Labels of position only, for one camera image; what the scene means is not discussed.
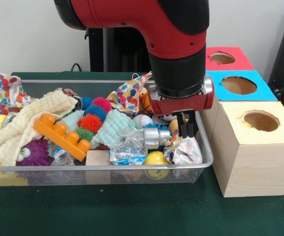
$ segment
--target black cable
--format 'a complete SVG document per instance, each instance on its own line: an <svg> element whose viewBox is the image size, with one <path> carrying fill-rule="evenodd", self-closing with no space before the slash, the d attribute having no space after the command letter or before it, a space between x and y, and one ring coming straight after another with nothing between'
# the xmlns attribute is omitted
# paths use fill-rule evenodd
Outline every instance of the black cable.
<svg viewBox="0 0 284 236"><path fill-rule="evenodd" d="M78 63L74 63L73 66L71 67L71 70L70 71L73 71L74 70L74 67L78 67L79 71L82 71L80 65Z"/></svg>

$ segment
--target red spiky ball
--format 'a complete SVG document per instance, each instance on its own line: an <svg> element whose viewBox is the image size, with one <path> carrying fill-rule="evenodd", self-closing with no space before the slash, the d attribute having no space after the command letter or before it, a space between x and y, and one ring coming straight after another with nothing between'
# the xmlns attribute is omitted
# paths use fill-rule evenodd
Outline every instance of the red spiky ball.
<svg viewBox="0 0 284 236"><path fill-rule="evenodd" d="M106 113L112 110L111 103L103 97L95 98L92 105L100 106L101 108L105 110Z"/></svg>
<svg viewBox="0 0 284 236"><path fill-rule="evenodd" d="M97 131L102 127L102 122L98 116L95 115L86 115L85 117L81 118L78 122L78 126L82 129L86 129L97 134Z"/></svg>

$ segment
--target cream knit blanket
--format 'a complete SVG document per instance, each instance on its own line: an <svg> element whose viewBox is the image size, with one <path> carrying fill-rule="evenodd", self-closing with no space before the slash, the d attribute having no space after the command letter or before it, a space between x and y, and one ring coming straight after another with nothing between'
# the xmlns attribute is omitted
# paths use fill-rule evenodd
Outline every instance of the cream knit blanket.
<svg viewBox="0 0 284 236"><path fill-rule="evenodd" d="M26 105L5 128L0 131L0 162L3 166L15 166L21 147L33 139L41 138L33 129L43 114L51 113L61 118L71 112L77 100L60 90L49 92L43 98Z"/></svg>

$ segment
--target purple fuzzy toy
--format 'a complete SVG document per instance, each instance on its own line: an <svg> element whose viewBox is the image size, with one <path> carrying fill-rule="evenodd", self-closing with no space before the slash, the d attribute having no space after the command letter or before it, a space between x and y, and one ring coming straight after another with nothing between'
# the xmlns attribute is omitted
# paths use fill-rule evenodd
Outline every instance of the purple fuzzy toy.
<svg viewBox="0 0 284 236"><path fill-rule="evenodd" d="M21 148L17 166L49 166L48 141L33 140Z"/></svg>

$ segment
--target circular hole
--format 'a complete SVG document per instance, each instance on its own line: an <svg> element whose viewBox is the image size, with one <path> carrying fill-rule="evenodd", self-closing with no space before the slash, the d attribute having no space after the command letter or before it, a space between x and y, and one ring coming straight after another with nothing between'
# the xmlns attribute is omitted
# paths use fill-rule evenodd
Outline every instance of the circular hole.
<svg viewBox="0 0 284 236"><path fill-rule="evenodd" d="M232 55L222 52L213 53L210 55L210 58L212 61L218 64L232 64L236 61Z"/></svg>
<svg viewBox="0 0 284 236"><path fill-rule="evenodd" d="M257 130L271 132L276 130L280 123L279 120L264 111L250 111L245 113L243 120Z"/></svg>
<svg viewBox="0 0 284 236"><path fill-rule="evenodd" d="M230 92L246 95L256 91L256 84L241 76L229 76L222 80L223 86Z"/></svg>

